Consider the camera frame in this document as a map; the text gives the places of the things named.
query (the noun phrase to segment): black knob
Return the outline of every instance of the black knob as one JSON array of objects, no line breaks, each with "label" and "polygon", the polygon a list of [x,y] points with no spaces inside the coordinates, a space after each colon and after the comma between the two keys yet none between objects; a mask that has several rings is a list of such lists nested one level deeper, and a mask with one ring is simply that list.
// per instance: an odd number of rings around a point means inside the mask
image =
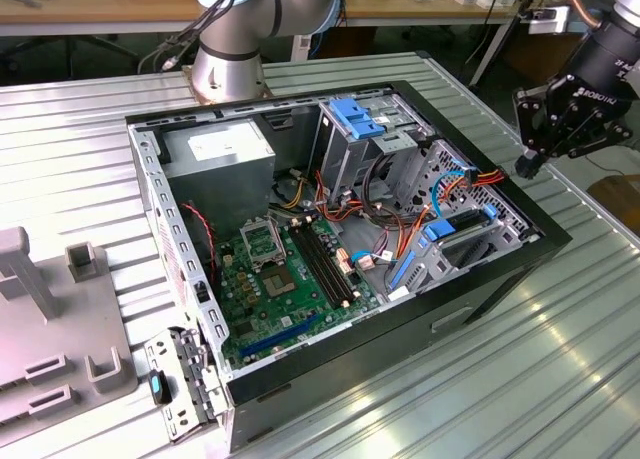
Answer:
[{"label": "black knob", "polygon": [[156,405],[169,404],[173,400],[164,371],[152,369],[149,373],[149,386]]}]

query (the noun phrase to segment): gray plastic holder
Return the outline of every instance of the gray plastic holder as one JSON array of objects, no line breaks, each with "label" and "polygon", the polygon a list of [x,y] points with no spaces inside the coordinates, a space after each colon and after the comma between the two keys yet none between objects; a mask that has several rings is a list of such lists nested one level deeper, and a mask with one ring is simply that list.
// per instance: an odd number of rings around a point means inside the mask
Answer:
[{"label": "gray plastic holder", "polygon": [[138,385],[105,251],[60,253],[34,264],[0,231],[0,448]]}]

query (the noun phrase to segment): green circuit board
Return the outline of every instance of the green circuit board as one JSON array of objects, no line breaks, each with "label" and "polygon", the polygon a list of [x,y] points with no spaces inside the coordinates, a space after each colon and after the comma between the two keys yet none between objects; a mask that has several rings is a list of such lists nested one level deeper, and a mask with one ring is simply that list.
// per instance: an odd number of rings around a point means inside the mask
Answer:
[{"label": "green circuit board", "polygon": [[[334,249],[341,247],[324,219],[316,220],[311,227],[325,241],[334,243]],[[357,279],[352,281],[351,274],[347,281],[360,297],[349,307],[333,308],[286,229],[278,227],[286,251],[285,263],[265,265],[259,272],[251,267],[240,234],[216,248],[220,257],[227,256],[218,302],[230,330],[223,352],[233,369],[277,353],[380,305],[364,277],[355,272]],[[286,338],[278,340],[278,334],[284,334]],[[252,345],[274,336],[275,342],[269,347],[243,354]]]}]

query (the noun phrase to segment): ram slot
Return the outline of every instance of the ram slot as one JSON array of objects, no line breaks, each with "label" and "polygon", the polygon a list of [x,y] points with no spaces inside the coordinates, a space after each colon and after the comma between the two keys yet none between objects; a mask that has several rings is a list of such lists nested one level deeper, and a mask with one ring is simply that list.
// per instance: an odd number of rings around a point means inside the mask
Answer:
[{"label": "ram slot", "polygon": [[301,226],[290,229],[289,233],[311,273],[320,283],[331,307],[338,309],[342,307],[344,301],[351,303],[353,301],[351,288],[311,227]]}]

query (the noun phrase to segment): chip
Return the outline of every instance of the chip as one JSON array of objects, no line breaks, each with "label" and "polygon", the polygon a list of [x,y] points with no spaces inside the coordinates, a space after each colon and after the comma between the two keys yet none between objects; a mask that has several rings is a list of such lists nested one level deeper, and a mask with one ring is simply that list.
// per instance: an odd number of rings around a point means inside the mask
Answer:
[{"label": "chip", "polygon": [[244,336],[245,334],[253,332],[253,326],[251,325],[250,321],[241,322],[240,324],[235,326],[234,329],[236,330],[236,334],[238,336]]},{"label": "chip", "polygon": [[278,297],[295,290],[296,284],[286,266],[271,267],[260,274],[270,297]]}]

